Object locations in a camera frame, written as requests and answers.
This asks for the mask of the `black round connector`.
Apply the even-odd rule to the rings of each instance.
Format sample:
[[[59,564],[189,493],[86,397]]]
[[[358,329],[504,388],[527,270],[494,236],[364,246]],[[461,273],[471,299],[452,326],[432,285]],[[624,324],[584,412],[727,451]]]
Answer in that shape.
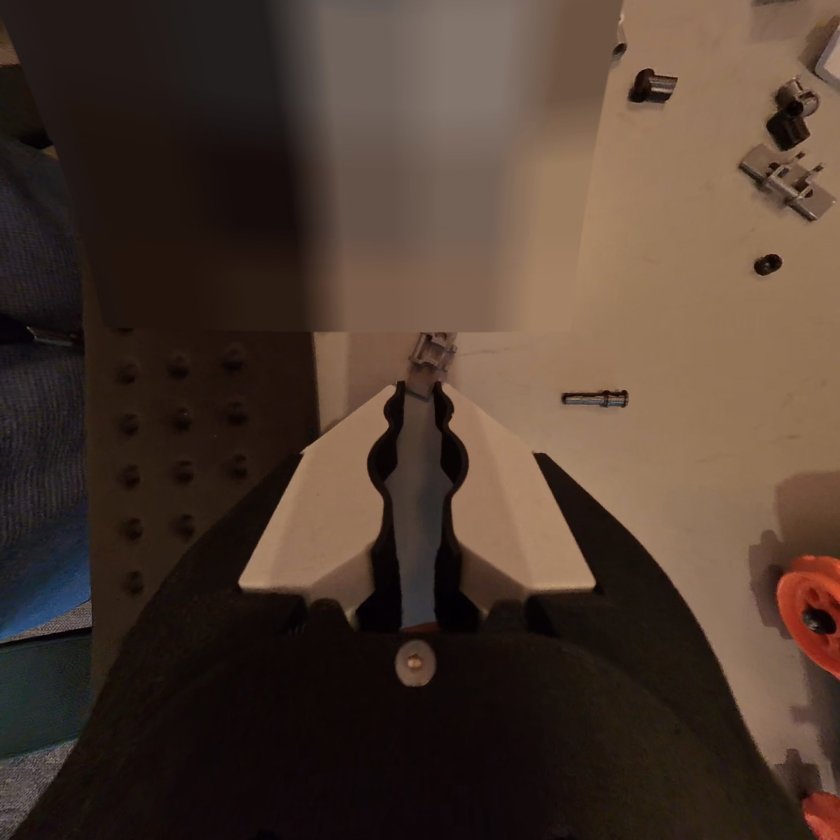
[[[627,99],[632,103],[664,104],[672,98],[678,78],[657,73],[652,68],[640,70],[629,89]]]

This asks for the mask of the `grey plate with clips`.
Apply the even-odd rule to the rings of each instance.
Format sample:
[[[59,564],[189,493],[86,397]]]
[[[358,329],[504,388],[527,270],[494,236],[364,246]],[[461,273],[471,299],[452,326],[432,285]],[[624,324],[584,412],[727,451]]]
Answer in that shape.
[[[782,154],[760,143],[742,157],[738,168],[760,192],[812,223],[832,209],[837,200],[818,183],[825,165],[808,167],[804,159],[805,152]]]

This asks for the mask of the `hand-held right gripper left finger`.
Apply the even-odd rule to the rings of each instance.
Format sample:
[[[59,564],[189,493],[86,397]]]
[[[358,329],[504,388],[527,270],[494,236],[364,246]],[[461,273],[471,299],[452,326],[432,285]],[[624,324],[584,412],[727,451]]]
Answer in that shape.
[[[403,597],[393,502],[403,384],[388,385],[300,456],[239,577],[247,593],[338,602],[365,631],[397,631]]]

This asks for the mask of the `person's leg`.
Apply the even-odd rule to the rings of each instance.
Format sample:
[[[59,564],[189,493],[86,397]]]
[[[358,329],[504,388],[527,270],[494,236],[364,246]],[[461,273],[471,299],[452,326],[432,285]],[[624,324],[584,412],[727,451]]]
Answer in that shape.
[[[2,640],[91,597],[82,270],[60,164],[2,136]]]

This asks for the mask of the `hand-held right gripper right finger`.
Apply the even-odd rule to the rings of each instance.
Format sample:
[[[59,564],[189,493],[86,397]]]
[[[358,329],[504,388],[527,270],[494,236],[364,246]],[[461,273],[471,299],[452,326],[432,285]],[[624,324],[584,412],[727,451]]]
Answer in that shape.
[[[451,483],[434,564],[444,631],[473,631],[499,602],[591,593],[596,581],[536,455],[451,385],[434,387]]]

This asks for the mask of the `black dimpled foam pad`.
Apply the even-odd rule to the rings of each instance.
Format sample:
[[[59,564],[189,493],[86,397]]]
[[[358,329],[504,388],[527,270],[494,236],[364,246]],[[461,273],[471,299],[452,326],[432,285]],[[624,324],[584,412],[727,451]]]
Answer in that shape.
[[[319,430],[309,332],[86,333],[92,679],[188,547]]]

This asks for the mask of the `pale curved panel with pins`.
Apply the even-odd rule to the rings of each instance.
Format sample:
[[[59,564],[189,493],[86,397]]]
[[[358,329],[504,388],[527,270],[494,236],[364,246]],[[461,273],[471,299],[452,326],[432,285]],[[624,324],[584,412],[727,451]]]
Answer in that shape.
[[[814,75],[839,89],[839,28],[833,33],[814,67]]]

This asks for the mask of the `black toy car orange wheels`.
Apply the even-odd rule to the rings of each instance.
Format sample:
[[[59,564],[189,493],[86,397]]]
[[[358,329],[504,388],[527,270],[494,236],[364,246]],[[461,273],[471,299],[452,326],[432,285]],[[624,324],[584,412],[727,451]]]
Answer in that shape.
[[[816,666],[839,679],[839,561],[806,555],[795,559],[776,586],[776,603],[786,630]],[[815,838],[839,838],[839,799],[814,792],[801,799],[805,822]]]

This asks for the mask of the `black and grey connector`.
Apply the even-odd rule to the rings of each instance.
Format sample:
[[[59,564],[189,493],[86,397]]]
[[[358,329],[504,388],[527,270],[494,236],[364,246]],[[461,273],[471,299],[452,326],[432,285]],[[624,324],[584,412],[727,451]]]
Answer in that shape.
[[[821,99],[817,92],[795,77],[775,92],[774,102],[775,114],[765,127],[780,151],[790,151],[810,138],[806,120],[819,109]]]

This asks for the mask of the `grey clip plate assembly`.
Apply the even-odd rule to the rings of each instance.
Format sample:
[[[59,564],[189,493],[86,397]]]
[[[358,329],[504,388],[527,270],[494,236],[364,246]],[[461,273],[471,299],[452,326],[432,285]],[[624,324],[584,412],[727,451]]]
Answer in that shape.
[[[457,332],[419,334],[406,376],[406,391],[426,402],[432,399],[438,383],[446,380],[457,353]]]

